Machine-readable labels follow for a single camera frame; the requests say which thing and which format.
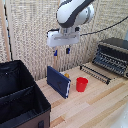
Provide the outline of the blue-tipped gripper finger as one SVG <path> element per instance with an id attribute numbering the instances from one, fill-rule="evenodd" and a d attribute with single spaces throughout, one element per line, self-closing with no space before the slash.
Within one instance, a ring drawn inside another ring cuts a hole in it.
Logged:
<path id="1" fill-rule="evenodd" d="M 71 45 L 69 45 L 69 46 L 66 48 L 66 54 L 69 54 L 69 53 L 70 53 L 70 48 L 71 48 Z"/>
<path id="2" fill-rule="evenodd" d="M 55 47 L 53 52 L 54 52 L 54 56 L 58 56 L 58 47 Z"/>

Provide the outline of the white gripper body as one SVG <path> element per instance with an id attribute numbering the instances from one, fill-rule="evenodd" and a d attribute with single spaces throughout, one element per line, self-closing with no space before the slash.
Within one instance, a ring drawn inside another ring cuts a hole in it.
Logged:
<path id="1" fill-rule="evenodd" d="M 79 42 L 79 27 L 51 29 L 47 32 L 47 45 L 49 47 L 72 45 Z"/>

